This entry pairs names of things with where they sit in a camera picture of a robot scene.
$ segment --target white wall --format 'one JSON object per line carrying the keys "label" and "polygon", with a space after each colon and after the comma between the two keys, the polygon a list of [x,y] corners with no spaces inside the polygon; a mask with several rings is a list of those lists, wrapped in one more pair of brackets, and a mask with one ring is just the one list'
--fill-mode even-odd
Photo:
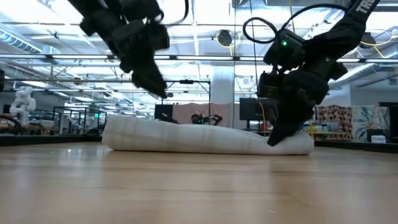
{"label": "white wall", "polygon": [[342,86],[341,90],[331,90],[329,95],[323,99],[320,106],[351,106],[351,96],[349,85]]}
{"label": "white wall", "polygon": [[376,105],[379,102],[398,102],[398,89],[351,88],[351,102],[355,106]]}
{"label": "white wall", "polygon": [[[33,98],[36,100],[36,109],[52,111],[54,106],[64,106],[64,101],[54,95],[45,95],[42,92],[34,92]],[[15,93],[0,93],[0,113],[4,105],[11,105],[15,100]]]}

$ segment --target folded cloth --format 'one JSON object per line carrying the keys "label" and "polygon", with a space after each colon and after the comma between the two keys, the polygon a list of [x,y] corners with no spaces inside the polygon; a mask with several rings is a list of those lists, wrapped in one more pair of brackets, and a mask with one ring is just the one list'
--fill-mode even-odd
{"label": "folded cloth", "polygon": [[215,154],[308,155],[314,148],[313,139],[302,131],[272,147],[266,137],[247,131],[125,115],[108,118],[102,142],[117,151]]}

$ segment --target floor plank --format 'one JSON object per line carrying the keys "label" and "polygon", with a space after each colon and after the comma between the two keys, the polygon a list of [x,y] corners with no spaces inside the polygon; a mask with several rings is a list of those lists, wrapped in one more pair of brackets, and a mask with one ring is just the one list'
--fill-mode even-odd
{"label": "floor plank", "polygon": [[0,223],[396,223],[398,155],[0,147]]}

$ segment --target white pillar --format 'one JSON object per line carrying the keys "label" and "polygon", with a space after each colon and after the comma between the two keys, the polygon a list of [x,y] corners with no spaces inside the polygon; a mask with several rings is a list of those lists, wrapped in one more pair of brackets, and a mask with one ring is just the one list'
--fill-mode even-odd
{"label": "white pillar", "polygon": [[232,103],[234,101],[234,70],[233,67],[213,67],[211,78],[211,102]]}

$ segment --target patterned fabric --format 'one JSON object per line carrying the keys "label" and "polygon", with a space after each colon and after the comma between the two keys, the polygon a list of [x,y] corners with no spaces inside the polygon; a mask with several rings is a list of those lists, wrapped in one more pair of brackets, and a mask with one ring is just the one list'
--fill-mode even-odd
{"label": "patterned fabric", "polygon": [[345,140],[351,141],[352,134],[352,109],[351,107],[330,105],[317,106],[318,121],[321,123],[336,123],[338,124],[339,133],[343,134],[329,134],[325,140]]}
{"label": "patterned fabric", "polygon": [[355,142],[367,142],[367,129],[390,129],[388,107],[353,106],[353,136]]}

